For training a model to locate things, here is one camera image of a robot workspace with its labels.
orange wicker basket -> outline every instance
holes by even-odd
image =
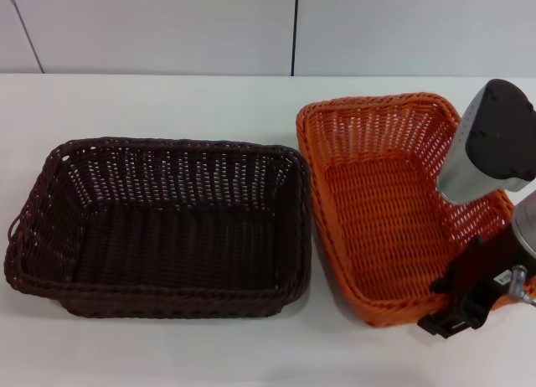
[[[437,192],[459,121],[448,101],[426,93],[342,98],[298,114],[322,243],[344,296],[371,326],[442,309],[447,298],[430,283],[474,235],[488,239],[510,223],[504,192],[463,206]]]

wicker basket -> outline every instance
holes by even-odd
[[[503,192],[455,206],[436,191],[459,120],[448,101],[424,93],[326,101],[297,117],[322,243],[367,324],[415,323],[443,308],[430,283],[472,236],[510,222]]]
[[[307,288],[310,223],[290,148],[79,140],[44,164],[4,268],[84,317],[265,317]]]

woven basket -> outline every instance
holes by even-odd
[[[446,296],[430,283],[474,235],[490,238],[510,222],[503,192],[455,206],[436,191],[459,120],[448,101],[424,93],[326,101],[297,117],[324,249],[369,325],[415,323],[442,309]]]
[[[84,317],[265,317],[307,288],[310,223],[290,148],[79,140],[44,164],[4,268]]]

robotic arm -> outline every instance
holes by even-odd
[[[536,174],[536,112],[525,94],[491,80],[461,119],[437,181],[443,198],[466,204],[498,189],[517,192]],[[444,338],[479,328],[503,295],[536,306],[523,291],[536,275],[536,192],[519,203],[512,223],[491,240],[472,240],[430,289],[448,293],[450,306],[419,325]]]

brown wicker basket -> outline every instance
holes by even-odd
[[[84,317],[270,316],[310,279],[310,194],[288,147],[67,142],[9,230],[6,278]]]

